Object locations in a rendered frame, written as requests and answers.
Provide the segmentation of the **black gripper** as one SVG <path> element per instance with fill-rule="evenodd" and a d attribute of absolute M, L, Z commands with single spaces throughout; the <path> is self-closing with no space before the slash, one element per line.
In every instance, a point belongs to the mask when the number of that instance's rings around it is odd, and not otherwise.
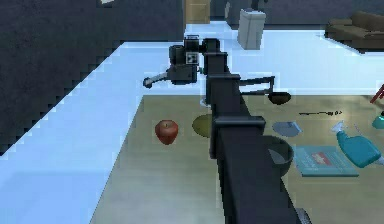
<path fill-rule="evenodd" d="M 170 67 L 163 72 L 143 80 L 143 86 L 150 89 L 156 82 L 169 80 L 174 85 L 186 85 L 197 82 L 197 66 L 188 64 L 183 45 L 173 45 L 169 48 Z"/>

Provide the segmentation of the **red apple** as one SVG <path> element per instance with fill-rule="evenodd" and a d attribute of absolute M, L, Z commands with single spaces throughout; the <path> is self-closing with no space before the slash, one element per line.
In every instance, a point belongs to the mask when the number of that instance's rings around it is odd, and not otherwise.
<path fill-rule="evenodd" d="M 172 144 L 178 135 L 178 125 L 173 120 L 161 120 L 155 126 L 155 134 L 159 141 L 165 145 Z"/>

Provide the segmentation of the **olive green round plate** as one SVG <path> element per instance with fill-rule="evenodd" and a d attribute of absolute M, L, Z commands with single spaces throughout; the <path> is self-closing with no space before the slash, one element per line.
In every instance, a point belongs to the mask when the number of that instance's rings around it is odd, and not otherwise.
<path fill-rule="evenodd" d="M 200 115 L 192 122 L 192 128 L 196 134 L 209 138 L 211 135 L 211 121 L 212 116 L 210 114 Z"/>

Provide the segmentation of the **tan wooden door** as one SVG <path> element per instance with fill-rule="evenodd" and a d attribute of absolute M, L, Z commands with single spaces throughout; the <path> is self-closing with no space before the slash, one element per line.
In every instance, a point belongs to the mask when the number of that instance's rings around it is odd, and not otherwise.
<path fill-rule="evenodd" d="M 210 0 L 185 0 L 185 11 L 187 24 L 210 22 Z"/>

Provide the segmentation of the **beige table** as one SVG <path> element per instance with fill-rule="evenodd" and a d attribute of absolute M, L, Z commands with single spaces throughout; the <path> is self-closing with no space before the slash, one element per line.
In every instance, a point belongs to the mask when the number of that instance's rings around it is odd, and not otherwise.
<path fill-rule="evenodd" d="M 295 121 L 302 132 L 291 143 L 333 145 L 332 126 L 344 121 L 350 135 L 363 134 L 384 153 L 384 130 L 373 128 L 384 99 L 367 96 L 295 96 L 277 106 L 264 96 L 248 96 L 254 115 L 269 124 Z M 192 129 L 207 113 L 197 96 L 145 96 L 122 145 L 90 224 L 224 224 L 217 166 L 208 139 Z M 299 112 L 342 111 L 302 116 Z M 173 120 L 179 131 L 170 145 L 155 126 Z M 384 166 L 370 165 L 355 178 L 310 178 L 291 168 L 283 178 L 296 206 L 313 224 L 384 224 Z"/>

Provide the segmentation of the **pale grey bin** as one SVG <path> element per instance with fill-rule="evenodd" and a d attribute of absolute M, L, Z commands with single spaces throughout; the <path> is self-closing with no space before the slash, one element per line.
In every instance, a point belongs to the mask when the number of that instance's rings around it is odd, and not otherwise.
<path fill-rule="evenodd" d="M 259 50 L 266 14 L 261 11 L 240 10 L 237 41 L 244 50 Z"/>

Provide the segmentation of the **dark grey bowl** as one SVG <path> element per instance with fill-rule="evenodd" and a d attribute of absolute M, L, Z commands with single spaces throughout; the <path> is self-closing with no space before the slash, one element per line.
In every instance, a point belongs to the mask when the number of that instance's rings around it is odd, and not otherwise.
<path fill-rule="evenodd" d="M 289 171 L 293 161 L 293 148 L 285 140 L 277 136 L 265 136 L 264 140 L 274 167 L 280 170 L 280 176 L 283 177 Z"/>

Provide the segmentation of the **thin black utensil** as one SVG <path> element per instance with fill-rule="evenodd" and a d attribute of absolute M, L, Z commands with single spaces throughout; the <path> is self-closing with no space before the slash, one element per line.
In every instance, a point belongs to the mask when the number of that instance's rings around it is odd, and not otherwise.
<path fill-rule="evenodd" d="M 337 116 L 341 115 L 343 112 L 342 111 L 320 111 L 320 112 L 299 112 L 299 115 L 302 116 L 309 116 L 309 115 L 328 115 L 328 116 Z"/>

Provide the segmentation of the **teal book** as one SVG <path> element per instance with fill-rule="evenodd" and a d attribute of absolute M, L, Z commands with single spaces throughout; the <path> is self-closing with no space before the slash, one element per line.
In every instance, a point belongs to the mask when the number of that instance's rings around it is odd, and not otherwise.
<path fill-rule="evenodd" d="M 358 177 L 353 164 L 335 146 L 296 146 L 294 162 L 303 177 Z"/>

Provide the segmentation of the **brown sofa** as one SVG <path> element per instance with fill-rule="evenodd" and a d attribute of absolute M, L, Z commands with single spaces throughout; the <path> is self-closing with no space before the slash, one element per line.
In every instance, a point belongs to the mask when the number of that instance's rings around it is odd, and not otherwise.
<path fill-rule="evenodd" d="M 384 52 L 384 15 L 357 11 L 346 19 L 331 19 L 325 27 L 324 37 L 362 54 Z"/>

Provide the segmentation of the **teal spray bottle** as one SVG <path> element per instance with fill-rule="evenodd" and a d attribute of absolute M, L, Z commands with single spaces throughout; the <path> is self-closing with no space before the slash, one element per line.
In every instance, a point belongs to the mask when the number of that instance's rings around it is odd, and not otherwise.
<path fill-rule="evenodd" d="M 331 131 L 336 134 L 341 151 L 358 168 L 365 168 L 371 164 L 384 166 L 384 156 L 378 147 L 362 135 L 349 136 L 344 130 L 343 121 L 336 123 Z"/>

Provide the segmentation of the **red chair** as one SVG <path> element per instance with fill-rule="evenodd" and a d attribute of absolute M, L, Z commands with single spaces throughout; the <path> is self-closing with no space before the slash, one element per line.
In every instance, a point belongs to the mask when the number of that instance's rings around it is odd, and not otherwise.
<path fill-rule="evenodd" d="M 377 99 L 382 99 L 384 97 L 384 84 L 379 88 L 376 94 L 370 100 L 371 103 L 374 103 Z"/>

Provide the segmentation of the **teal round object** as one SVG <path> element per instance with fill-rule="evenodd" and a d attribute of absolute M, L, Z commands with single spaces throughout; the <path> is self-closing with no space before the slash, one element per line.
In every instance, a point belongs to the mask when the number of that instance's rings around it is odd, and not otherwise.
<path fill-rule="evenodd" d="M 372 126 L 376 129 L 384 129 L 384 111 L 373 120 Z"/>

